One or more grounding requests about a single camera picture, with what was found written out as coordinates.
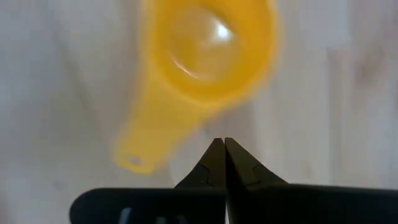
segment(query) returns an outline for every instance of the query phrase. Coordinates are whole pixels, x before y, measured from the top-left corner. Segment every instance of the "white surface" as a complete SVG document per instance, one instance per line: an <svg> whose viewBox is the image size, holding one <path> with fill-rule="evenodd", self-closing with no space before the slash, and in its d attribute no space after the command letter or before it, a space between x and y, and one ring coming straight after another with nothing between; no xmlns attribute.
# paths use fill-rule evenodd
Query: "white surface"
<svg viewBox="0 0 398 224"><path fill-rule="evenodd" d="M171 187L222 136L288 182L398 188L393 0L278 0L275 77L152 176L109 156L137 91L137 6L0 2L1 224L68 223L71 202L95 187Z"/></svg>

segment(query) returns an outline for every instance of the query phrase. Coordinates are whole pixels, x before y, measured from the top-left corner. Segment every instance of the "yellow measuring spoon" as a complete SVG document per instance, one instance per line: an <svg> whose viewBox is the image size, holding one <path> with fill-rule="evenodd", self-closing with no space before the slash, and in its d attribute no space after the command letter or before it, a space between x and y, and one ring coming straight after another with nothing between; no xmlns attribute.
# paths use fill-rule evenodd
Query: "yellow measuring spoon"
<svg viewBox="0 0 398 224"><path fill-rule="evenodd" d="M273 0L145 0L141 94L117 162L151 173L190 130L266 77L277 45Z"/></svg>

